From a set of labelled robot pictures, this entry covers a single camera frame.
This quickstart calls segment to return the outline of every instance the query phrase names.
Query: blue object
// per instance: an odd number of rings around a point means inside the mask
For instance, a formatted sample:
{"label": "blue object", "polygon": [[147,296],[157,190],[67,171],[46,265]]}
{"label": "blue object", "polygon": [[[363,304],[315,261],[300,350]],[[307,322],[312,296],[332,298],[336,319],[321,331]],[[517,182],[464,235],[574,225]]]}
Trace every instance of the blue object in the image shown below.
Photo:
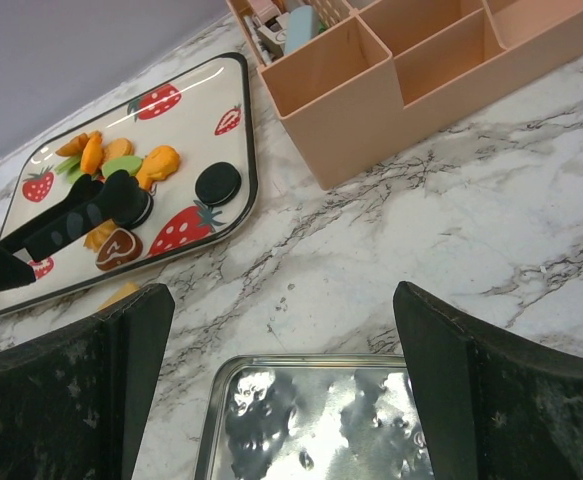
{"label": "blue object", "polygon": [[288,55],[306,45],[320,31],[320,17],[311,5],[296,8],[289,14],[287,26],[287,41],[284,54]]}

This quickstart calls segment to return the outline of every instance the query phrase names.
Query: strawberry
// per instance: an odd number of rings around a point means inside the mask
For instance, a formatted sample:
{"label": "strawberry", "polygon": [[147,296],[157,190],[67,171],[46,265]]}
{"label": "strawberry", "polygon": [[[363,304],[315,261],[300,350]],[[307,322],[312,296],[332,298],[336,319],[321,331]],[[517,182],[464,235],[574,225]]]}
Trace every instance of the strawberry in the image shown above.
{"label": "strawberry", "polygon": [[223,135],[233,130],[235,127],[240,125],[240,120],[242,120],[242,105],[236,105],[227,113],[222,115],[218,126],[215,127],[216,136]]}
{"label": "strawberry", "polygon": [[47,273],[53,270],[54,265],[55,264],[51,257],[45,258],[41,262],[34,262],[33,260],[29,262],[29,266],[33,267],[33,273],[35,274],[36,280],[40,280]]}
{"label": "strawberry", "polygon": [[182,98],[180,91],[169,83],[145,93],[129,102],[127,114],[135,114],[135,120],[149,120],[173,108]]}
{"label": "strawberry", "polygon": [[215,227],[224,225],[215,220],[222,212],[213,212],[212,208],[197,200],[193,203],[195,205],[182,210],[160,230],[149,249],[148,257],[201,240],[215,232]]}
{"label": "strawberry", "polygon": [[22,183],[22,194],[31,202],[41,202],[53,185],[55,177],[51,172],[51,167],[45,168],[40,173],[31,173],[29,177]]}

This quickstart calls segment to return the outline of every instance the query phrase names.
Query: silver tray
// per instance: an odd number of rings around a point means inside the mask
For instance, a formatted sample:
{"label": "silver tray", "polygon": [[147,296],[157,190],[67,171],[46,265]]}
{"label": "silver tray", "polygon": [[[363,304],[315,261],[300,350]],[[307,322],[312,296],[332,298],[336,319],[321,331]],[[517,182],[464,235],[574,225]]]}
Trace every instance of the silver tray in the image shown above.
{"label": "silver tray", "polygon": [[194,478],[433,478],[404,359],[228,361],[213,381]]}

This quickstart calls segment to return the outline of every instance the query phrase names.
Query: marble countertop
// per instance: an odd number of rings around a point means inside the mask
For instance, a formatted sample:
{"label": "marble countertop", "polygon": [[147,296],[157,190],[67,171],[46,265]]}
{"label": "marble countertop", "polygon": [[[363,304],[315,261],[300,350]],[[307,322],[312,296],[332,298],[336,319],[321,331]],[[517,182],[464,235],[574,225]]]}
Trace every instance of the marble countertop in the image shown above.
{"label": "marble countertop", "polygon": [[[226,19],[0,161],[0,226],[33,149],[220,53]],[[0,318],[0,350],[88,316],[124,282],[166,283],[172,332],[134,478],[191,478],[211,380],[235,355],[399,353],[391,299],[409,280],[583,357],[583,57],[330,192],[251,64],[261,192],[229,240]]]}

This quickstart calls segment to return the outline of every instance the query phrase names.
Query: gray background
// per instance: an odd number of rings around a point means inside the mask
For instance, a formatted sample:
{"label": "gray background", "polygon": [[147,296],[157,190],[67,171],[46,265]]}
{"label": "gray background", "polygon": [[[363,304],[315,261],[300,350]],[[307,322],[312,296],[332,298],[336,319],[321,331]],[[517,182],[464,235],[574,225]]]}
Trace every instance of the gray background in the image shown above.
{"label": "gray background", "polygon": [[0,0],[0,157],[226,12],[224,0]]}

